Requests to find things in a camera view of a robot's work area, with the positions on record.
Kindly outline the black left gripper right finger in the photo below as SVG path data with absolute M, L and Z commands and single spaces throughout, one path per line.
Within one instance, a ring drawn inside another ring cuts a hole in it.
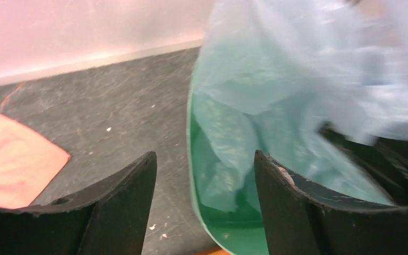
M 270 254 L 408 254 L 408 206 L 341 194 L 260 150 L 254 173 Z

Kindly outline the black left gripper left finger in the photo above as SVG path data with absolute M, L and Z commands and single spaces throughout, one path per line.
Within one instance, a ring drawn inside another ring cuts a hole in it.
M 141 254 L 156 176 L 149 151 L 47 205 L 0 208 L 0 254 Z

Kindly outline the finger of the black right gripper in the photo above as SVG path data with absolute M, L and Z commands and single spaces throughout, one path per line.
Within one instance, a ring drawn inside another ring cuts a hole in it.
M 329 122 L 318 129 L 326 141 L 342 152 L 399 206 L 408 206 L 408 141 L 378 137 L 368 146 L 348 140 Z

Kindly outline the green plastic trash bin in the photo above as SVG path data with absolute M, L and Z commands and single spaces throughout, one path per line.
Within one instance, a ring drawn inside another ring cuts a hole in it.
M 251 115 L 202 91 L 232 76 L 220 62 L 197 60 L 189 98 L 188 150 L 193 203 L 210 235 L 233 254 L 266 254 L 267 241 L 254 180 L 259 149 L 305 177 L 345 195 L 390 205 L 391 200 L 319 141 L 305 121 L 311 95 L 298 93 Z

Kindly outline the translucent blue plastic trash bag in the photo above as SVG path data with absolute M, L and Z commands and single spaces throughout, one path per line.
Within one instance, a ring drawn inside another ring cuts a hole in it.
M 254 153 L 342 194 L 391 205 L 317 130 L 408 140 L 408 1 L 217 1 L 192 78 L 195 187 L 259 209 Z

